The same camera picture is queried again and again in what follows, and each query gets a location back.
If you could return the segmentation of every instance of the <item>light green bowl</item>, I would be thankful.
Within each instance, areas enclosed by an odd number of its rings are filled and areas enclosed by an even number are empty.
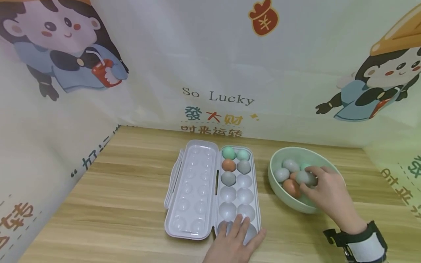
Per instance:
[[[305,148],[285,147],[285,148],[279,149],[277,152],[275,152],[272,155],[272,158],[270,159],[270,163],[268,167],[268,176],[269,176],[270,186],[272,187],[273,192],[275,192],[275,195],[279,199],[281,199],[287,206],[299,212],[306,213],[306,214],[317,213],[318,212],[317,207],[314,205],[314,203],[311,200],[308,199],[306,195],[302,193],[299,199],[295,199],[294,197],[289,195],[284,190],[284,188],[282,188],[280,183],[278,183],[275,180],[273,172],[282,167],[282,162],[285,159],[292,159],[296,161],[298,165],[307,163],[309,165],[326,166],[326,167],[332,168],[338,174],[340,174],[340,172],[326,158],[324,158],[320,154],[317,154]]]

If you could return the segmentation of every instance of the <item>plastic egg tray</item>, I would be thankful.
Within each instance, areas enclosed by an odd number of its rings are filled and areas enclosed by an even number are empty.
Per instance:
[[[245,147],[230,146],[237,153],[246,150],[251,171],[241,174],[238,170],[236,183],[230,187],[221,182],[225,172],[222,167],[222,151],[212,142],[192,140],[171,171],[170,185],[164,206],[168,209],[165,231],[169,236],[202,240],[214,228],[215,234],[223,221],[233,222],[237,214],[250,217],[245,243],[261,229],[260,208],[257,196],[256,170],[253,153]]]

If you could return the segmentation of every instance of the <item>table surface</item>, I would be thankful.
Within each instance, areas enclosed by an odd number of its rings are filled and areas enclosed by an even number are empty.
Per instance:
[[[340,170],[358,212],[375,220],[385,237],[389,262],[420,261],[421,224],[361,149],[121,127],[20,262],[202,262],[213,233],[191,241],[171,238],[164,230],[171,169],[192,139],[253,151],[261,222],[268,231],[251,262],[345,261],[342,250],[322,234],[335,226],[331,219],[290,209],[270,188],[270,157],[287,146],[313,150]]]

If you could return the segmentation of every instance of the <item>wrist strap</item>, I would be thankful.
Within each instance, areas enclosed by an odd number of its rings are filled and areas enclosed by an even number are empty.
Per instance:
[[[387,244],[374,221],[360,234],[337,233],[335,229],[323,232],[329,244],[342,247],[348,262],[383,263],[386,260]]]

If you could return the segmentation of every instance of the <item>blue shirt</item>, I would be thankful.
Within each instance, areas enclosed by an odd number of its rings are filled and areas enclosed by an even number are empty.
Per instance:
[[[22,62],[41,73],[56,78],[65,92],[70,92],[78,88],[105,89],[102,82],[92,74],[92,69],[90,68],[80,67],[77,71],[67,71],[58,68],[50,58],[50,52],[52,51],[50,49],[29,42],[17,42],[14,46]],[[111,67],[111,72],[117,79],[127,79],[128,74],[123,64],[113,53],[98,44],[93,44],[91,47],[95,48],[103,59],[109,59],[114,63]],[[83,51],[71,55],[78,58],[82,54]]]
[[[383,89],[384,91],[387,91],[392,88],[394,87],[386,87]],[[341,109],[334,118],[348,122],[361,122],[368,120],[380,100],[376,99],[364,106],[355,105],[355,101],[368,89],[369,87],[361,80],[353,80],[343,87],[341,91],[341,99],[344,108]],[[396,94],[381,109],[395,102],[400,93],[401,89],[396,92]]]

